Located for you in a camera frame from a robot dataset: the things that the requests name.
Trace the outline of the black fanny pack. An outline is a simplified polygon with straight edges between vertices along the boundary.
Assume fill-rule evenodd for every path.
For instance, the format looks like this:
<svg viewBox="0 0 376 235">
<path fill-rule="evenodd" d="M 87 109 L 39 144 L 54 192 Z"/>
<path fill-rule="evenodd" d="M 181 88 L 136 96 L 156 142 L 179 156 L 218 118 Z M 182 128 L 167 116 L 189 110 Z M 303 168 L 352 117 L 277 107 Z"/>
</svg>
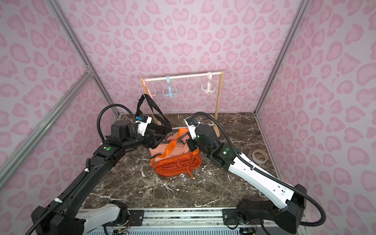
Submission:
<svg viewBox="0 0 376 235">
<path fill-rule="evenodd" d="M 163 115 L 161 109 L 158 107 L 158 105 L 149 95 L 143 94 L 140 97 L 138 104 L 137 104 L 136 116 L 140 117 L 141 115 L 143 115 L 143 112 L 141 111 L 141 106 L 144 101 L 147 102 L 150 108 L 151 117 L 152 117 L 152 122 L 148 124 L 147 128 L 155 131 L 156 134 L 166 136 L 168 133 L 172 131 L 171 123 Z"/>
</svg>

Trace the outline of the pink fanny pack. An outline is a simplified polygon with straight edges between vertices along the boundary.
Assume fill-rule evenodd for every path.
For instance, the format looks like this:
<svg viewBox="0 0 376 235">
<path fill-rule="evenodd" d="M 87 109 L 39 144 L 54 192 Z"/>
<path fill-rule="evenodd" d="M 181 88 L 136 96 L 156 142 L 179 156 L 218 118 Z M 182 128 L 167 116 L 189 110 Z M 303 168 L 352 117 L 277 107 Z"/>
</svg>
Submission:
<svg viewBox="0 0 376 235">
<path fill-rule="evenodd" d="M 180 128 L 177 133 L 164 139 L 155 149 L 149 149 L 151 161 L 159 162 L 164 159 L 189 153 L 190 150 L 187 145 L 189 138 L 188 128 Z"/>
</svg>

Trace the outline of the orange fanny pack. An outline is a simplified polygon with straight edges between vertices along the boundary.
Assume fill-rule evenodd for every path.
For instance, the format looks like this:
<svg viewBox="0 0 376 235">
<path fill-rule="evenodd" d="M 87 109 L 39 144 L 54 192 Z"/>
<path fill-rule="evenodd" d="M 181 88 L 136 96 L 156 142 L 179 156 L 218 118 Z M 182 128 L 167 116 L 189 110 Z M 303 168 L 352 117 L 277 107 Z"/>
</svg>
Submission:
<svg viewBox="0 0 376 235">
<path fill-rule="evenodd" d="M 172 177 L 184 173 L 188 173 L 193 178 L 192 171 L 199 168 L 202 164 L 202 159 L 199 150 L 190 151 L 187 154 L 164 159 L 159 162 L 152 162 L 150 165 L 155 172 L 164 177 Z"/>
</svg>

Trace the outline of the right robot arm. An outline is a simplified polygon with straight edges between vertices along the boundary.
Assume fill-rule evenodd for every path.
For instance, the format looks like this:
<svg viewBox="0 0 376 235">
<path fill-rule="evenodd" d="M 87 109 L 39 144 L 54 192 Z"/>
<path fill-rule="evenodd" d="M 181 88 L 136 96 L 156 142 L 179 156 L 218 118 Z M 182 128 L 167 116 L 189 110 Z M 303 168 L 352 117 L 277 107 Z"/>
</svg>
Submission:
<svg viewBox="0 0 376 235">
<path fill-rule="evenodd" d="M 306 199 L 295 190 L 306 193 L 306 188 L 300 184 L 283 186 L 274 181 L 273 175 L 254 164 L 239 149 L 231 149 L 228 143 L 221 143 L 214 128 L 207 124 L 190 125 L 188 130 L 190 139 L 187 142 L 191 150 L 200 150 L 216 167 L 241 177 L 267 197 L 265 202 L 242 199 L 237 205 L 240 222 L 271 220 L 286 232 L 297 233 Z"/>
</svg>

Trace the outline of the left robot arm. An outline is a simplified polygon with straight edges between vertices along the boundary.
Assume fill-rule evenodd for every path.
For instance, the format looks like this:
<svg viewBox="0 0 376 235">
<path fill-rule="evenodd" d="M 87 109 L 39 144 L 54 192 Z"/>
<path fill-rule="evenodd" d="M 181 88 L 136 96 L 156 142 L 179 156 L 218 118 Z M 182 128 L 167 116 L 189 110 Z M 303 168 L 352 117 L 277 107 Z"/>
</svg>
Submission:
<svg viewBox="0 0 376 235">
<path fill-rule="evenodd" d="M 84 170 L 74 181 L 46 207 L 37 207 L 31 214 L 32 226 L 26 234 L 84 235 L 96 226 L 89 225 L 89 218 L 78 218 L 78 212 L 95 186 L 128 152 L 139 146 L 156 148 L 165 138 L 149 129 L 144 122 L 137 122 L 141 133 L 133 129 L 127 120 L 118 120 L 111 126 L 111 134 L 87 159 Z"/>
</svg>

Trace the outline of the blue hook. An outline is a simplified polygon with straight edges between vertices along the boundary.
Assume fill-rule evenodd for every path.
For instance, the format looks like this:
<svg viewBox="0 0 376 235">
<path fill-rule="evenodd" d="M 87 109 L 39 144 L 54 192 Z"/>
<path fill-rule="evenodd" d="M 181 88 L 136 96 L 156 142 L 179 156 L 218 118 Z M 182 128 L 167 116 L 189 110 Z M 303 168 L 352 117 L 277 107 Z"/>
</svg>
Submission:
<svg viewBox="0 0 376 235">
<path fill-rule="evenodd" d="M 163 91 L 163 95 L 165 97 L 172 98 L 173 96 L 177 95 L 177 89 L 173 92 L 172 87 L 171 87 L 171 82 L 170 82 L 170 76 L 166 76 L 166 82 L 167 82 L 167 93 Z"/>
</svg>

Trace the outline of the pink hook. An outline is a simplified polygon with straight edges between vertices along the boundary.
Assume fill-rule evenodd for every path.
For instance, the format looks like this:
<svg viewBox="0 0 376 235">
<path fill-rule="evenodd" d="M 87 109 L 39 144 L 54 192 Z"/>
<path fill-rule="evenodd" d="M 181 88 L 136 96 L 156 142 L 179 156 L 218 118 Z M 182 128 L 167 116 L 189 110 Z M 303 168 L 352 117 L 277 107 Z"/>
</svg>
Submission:
<svg viewBox="0 0 376 235">
<path fill-rule="evenodd" d="M 151 92 L 150 88 L 148 87 L 148 82 L 145 78 L 143 79 L 143 86 L 145 88 L 145 93 L 153 99 L 156 96 L 156 91 L 154 91 L 154 93 Z"/>
</svg>

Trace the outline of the white hook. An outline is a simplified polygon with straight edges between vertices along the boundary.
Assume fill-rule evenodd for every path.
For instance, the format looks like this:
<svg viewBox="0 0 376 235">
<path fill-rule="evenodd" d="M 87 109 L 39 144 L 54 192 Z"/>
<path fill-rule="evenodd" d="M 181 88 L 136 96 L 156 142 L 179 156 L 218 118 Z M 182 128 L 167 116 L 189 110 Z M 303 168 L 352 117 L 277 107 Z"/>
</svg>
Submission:
<svg viewBox="0 0 376 235">
<path fill-rule="evenodd" d="M 208 74 L 207 74 L 207 85 L 206 85 L 206 87 L 203 87 L 203 85 L 201 85 L 201 90 L 204 91 L 205 94 L 215 92 L 215 87 L 212 88 L 212 77 L 213 77 L 213 74 L 212 74 L 211 71 L 209 71 Z"/>
</svg>

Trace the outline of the wooden clothes rack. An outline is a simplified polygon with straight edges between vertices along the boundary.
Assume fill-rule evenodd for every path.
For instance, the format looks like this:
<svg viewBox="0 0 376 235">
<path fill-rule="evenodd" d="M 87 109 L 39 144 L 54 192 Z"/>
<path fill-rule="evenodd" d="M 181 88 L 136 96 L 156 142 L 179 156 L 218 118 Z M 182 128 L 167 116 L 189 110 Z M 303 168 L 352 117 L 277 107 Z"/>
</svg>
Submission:
<svg viewBox="0 0 376 235">
<path fill-rule="evenodd" d="M 196 73 L 196 74 L 173 75 L 173 76 L 170 76 L 170 81 L 173 80 L 173 79 L 202 77 L 202 76 L 207 76 L 207 74 L 208 74 L 208 72 L 206 72 L 206 73 Z M 217 119 L 218 113 L 219 113 L 219 110 L 220 110 L 220 108 L 219 108 L 220 107 L 220 99 L 221 99 L 223 82 L 224 82 L 224 70 L 212 72 L 212 74 L 213 74 L 213 76 L 214 75 L 220 75 L 220 80 L 219 80 L 219 83 L 218 83 L 217 98 L 216 98 L 215 113 L 214 113 L 214 118 Z M 144 92 L 145 92 L 145 88 L 143 86 L 143 79 L 144 78 L 141 78 L 140 81 L 141 81 L 142 87 L 143 87 Z M 166 80 L 166 76 L 165 77 L 156 77 L 156 78 L 146 78 L 147 82 L 164 81 L 164 80 Z"/>
</svg>

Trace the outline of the roll of tape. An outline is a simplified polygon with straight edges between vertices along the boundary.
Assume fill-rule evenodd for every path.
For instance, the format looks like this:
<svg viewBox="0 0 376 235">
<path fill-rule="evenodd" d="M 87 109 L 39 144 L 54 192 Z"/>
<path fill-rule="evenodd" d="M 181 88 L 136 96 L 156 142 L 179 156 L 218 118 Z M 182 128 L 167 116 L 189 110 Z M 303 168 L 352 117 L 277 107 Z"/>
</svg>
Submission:
<svg viewBox="0 0 376 235">
<path fill-rule="evenodd" d="M 268 161 L 268 154 L 262 149 L 256 149 L 252 153 L 252 159 L 257 164 L 265 164 Z"/>
</svg>

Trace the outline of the aluminium corner profile right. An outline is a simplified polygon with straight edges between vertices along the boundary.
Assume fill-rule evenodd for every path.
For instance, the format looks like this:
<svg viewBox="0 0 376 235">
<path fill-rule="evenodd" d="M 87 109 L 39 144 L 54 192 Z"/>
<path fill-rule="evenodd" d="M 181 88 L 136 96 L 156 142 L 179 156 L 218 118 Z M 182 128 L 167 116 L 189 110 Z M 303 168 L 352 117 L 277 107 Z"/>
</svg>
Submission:
<svg viewBox="0 0 376 235">
<path fill-rule="evenodd" d="M 299 7 L 296 11 L 296 14 L 293 18 L 293 21 L 292 21 L 292 24 L 289 28 L 289 30 L 287 31 L 286 33 L 286 36 L 283 40 L 283 44 L 279 50 L 279 53 L 278 53 L 278 56 L 276 58 L 276 61 L 272 67 L 272 70 L 269 74 L 269 77 L 267 79 L 267 82 L 265 84 L 265 87 L 261 93 L 261 96 L 260 96 L 260 99 L 257 103 L 257 106 L 256 106 L 256 109 L 254 111 L 254 115 L 257 117 L 260 113 L 261 113 L 261 109 L 267 99 L 267 95 L 273 85 L 273 82 L 274 82 L 274 79 L 276 78 L 276 75 L 277 75 L 277 72 L 279 71 L 284 59 L 285 59 L 285 56 L 287 55 L 288 53 L 288 50 L 289 50 L 289 47 L 291 45 L 291 43 L 293 42 L 294 40 L 294 37 L 301 25 L 301 23 L 303 22 L 303 19 L 305 17 L 305 15 L 307 14 L 309 8 L 310 8 L 310 5 L 311 5 L 312 1 L 309 1 L 309 0 L 303 0 L 300 2 L 299 4 Z"/>
</svg>

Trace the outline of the aluminium corner profile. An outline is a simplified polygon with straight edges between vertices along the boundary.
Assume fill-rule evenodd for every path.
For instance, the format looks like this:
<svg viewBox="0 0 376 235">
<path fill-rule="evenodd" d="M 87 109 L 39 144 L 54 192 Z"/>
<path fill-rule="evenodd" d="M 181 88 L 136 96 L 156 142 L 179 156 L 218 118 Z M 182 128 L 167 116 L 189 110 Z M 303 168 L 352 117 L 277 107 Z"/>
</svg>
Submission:
<svg viewBox="0 0 376 235">
<path fill-rule="evenodd" d="M 273 85 L 273 82 L 274 82 L 274 79 L 276 78 L 276 75 L 277 75 L 277 72 L 279 71 L 284 59 L 285 59 L 285 56 L 287 55 L 288 53 L 288 50 L 289 50 L 289 47 L 291 45 L 291 43 L 293 42 L 294 40 L 294 37 L 301 25 L 301 23 L 303 22 L 303 19 L 305 17 L 305 15 L 307 14 L 309 8 L 310 8 L 310 5 L 311 5 L 312 1 L 309 1 L 309 0 L 303 0 L 300 2 L 299 4 L 299 7 L 296 11 L 296 14 L 293 18 L 293 21 L 292 21 L 292 24 L 289 28 L 289 30 L 287 31 L 286 33 L 286 36 L 283 40 L 283 44 L 279 50 L 279 53 L 278 53 L 278 56 L 276 58 L 276 61 L 272 67 L 272 70 L 269 74 L 269 77 L 267 79 L 267 82 L 265 84 L 265 87 L 261 93 L 261 96 L 260 96 L 260 99 L 257 103 L 257 106 L 256 106 L 256 109 L 254 111 L 254 115 L 257 117 L 260 113 L 261 113 L 261 109 L 267 99 L 267 95 Z"/>
<path fill-rule="evenodd" d="M 84 65 L 86 66 L 89 73 L 91 73 L 94 77 L 94 81 L 99 88 L 99 91 L 104 96 L 104 99 L 107 101 L 108 104 L 113 104 L 114 101 L 111 98 L 109 92 L 106 90 L 103 82 L 101 81 L 96 69 L 94 68 L 93 63 L 90 61 L 88 54 L 84 50 L 82 43 L 80 42 L 77 34 L 73 30 L 71 24 L 69 23 L 68 17 L 64 13 L 59 1 L 56 0 L 47 0 L 46 3 L 49 5 L 52 13 L 55 15 L 57 21 L 59 22 L 60 26 L 63 28 L 64 32 L 66 33 L 68 39 L 70 40 L 73 48 L 78 54 L 78 57 L 82 60 Z"/>
</svg>

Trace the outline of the aluminium corner profile left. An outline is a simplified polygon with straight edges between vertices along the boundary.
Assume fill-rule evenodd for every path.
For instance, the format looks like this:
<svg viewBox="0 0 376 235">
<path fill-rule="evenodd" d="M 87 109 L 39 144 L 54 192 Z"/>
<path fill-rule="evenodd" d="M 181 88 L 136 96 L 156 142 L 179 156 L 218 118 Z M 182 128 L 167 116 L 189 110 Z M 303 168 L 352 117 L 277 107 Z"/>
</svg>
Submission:
<svg viewBox="0 0 376 235">
<path fill-rule="evenodd" d="M 66 33 L 68 39 L 70 40 L 73 48 L 78 54 L 78 57 L 82 60 L 84 65 L 86 66 L 89 73 L 91 73 L 94 77 L 94 81 L 99 88 L 99 91 L 104 96 L 104 99 L 107 101 L 108 104 L 113 104 L 114 101 L 111 98 L 109 92 L 106 90 L 103 82 L 101 81 L 96 69 L 94 68 L 93 63 L 90 61 L 88 54 L 84 50 L 82 43 L 80 42 L 77 34 L 73 30 L 71 24 L 69 23 L 68 17 L 64 13 L 59 1 L 56 0 L 47 0 L 46 3 L 49 5 L 52 13 L 55 15 L 57 21 L 59 22 L 60 26 L 63 28 L 64 32 Z"/>
</svg>

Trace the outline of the aluminium diagonal profile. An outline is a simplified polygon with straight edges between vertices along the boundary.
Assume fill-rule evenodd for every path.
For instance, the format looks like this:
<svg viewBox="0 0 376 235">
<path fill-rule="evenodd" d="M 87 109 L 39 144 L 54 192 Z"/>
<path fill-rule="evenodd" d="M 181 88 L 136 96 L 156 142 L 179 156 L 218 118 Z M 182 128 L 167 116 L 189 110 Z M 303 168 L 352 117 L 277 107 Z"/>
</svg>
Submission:
<svg viewBox="0 0 376 235">
<path fill-rule="evenodd" d="M 92 70 L 87 70 L 80 79 L 70 88 L 70 90 L 59 100 L 54 108 L 45 116 L 45 118 L 33 129 L 31 134 L 22 142 L 5 165 L 1 168 L 1 189 L 12 178 L 13 174 L 25 162 L 29 154 L 36 148 L 41 140 L 46 136 L 52 126 L 58 121 L 67 107 L 74 101 L 77 95 L 84 88 L 86 83 L 92 78 Z"/>
</svg>

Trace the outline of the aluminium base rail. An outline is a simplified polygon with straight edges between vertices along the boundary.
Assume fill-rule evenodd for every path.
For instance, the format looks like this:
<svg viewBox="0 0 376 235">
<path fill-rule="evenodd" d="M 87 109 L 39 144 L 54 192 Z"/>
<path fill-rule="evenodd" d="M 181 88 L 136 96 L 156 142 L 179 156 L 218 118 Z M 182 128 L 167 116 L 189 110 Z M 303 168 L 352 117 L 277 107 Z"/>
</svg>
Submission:
<svg viewBox="0 0 376 235">
<path fill-rule="evenodd" d="M 76 218 L 85 220 L 85 235 L 286 235 L 266 220 L 240 223 L 235 208 L 149 208 L 129 209 L 128 220 L 115 221 L 114 205 L 80 209 Z"/>
</svg>

